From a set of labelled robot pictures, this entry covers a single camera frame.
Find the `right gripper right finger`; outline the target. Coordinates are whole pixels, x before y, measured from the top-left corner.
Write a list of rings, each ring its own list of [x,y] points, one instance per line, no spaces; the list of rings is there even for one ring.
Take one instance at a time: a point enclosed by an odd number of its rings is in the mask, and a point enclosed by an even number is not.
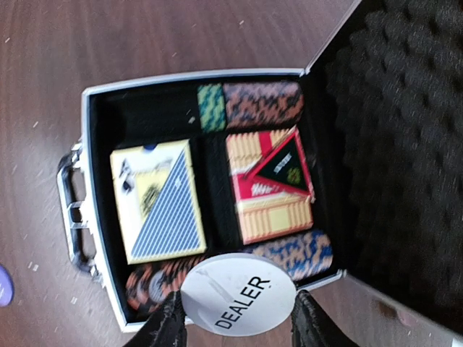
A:
[[[306,290],[297,293],[291,319],[293,346],[349,346],[349,338]]]

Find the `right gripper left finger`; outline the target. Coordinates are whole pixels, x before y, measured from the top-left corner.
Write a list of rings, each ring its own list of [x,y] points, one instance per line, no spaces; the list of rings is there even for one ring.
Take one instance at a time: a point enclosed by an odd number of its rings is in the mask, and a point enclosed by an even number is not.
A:
[[[124,347],[186,347],[185,313],[179,291],[171,292]]]

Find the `white dealer button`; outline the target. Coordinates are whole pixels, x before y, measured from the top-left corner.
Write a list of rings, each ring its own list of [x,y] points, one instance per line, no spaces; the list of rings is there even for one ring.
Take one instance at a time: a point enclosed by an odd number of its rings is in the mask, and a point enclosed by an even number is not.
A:
[[[192,322],[223,336],[265,333],[292,313],[296,287],[288,273],[264,257],[228,253],[200,262],[180,288]]]

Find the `blue yellow card deck box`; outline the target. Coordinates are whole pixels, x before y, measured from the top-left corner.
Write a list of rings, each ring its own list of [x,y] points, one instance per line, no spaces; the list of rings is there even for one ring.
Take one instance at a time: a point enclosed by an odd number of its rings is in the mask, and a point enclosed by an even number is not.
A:
[[[206,251],[189,140],[114,150],[110,164],[129,264]]]

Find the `red card deck box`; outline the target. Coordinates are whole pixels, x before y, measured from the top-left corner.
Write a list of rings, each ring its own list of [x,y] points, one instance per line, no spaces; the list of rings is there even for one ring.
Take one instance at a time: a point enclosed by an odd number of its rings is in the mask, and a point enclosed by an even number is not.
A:
[[[275,239],[313,226],[314,202],[298,194],[278,192],[265,184],[253,183],[245,174],[288,131],[230,134],[226,138],[230,177],[237,220],[243,244]]]

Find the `aluminium poker case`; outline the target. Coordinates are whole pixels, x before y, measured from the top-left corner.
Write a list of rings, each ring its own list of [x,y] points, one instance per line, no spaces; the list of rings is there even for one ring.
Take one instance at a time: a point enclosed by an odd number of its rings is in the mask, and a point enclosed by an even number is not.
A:
[[[138,331],[255,335],[350,278],[462,332],[462,3],[353,1],[305,68],[82,93],[57,174],[69,258]]]

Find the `red black triangle token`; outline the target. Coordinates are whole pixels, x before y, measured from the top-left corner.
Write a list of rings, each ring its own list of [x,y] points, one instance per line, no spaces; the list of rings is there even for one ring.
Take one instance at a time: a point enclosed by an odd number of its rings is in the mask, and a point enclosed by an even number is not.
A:
[[[253,183],[315,201],[313,183],[298,128],[285,135],[245,174]]]

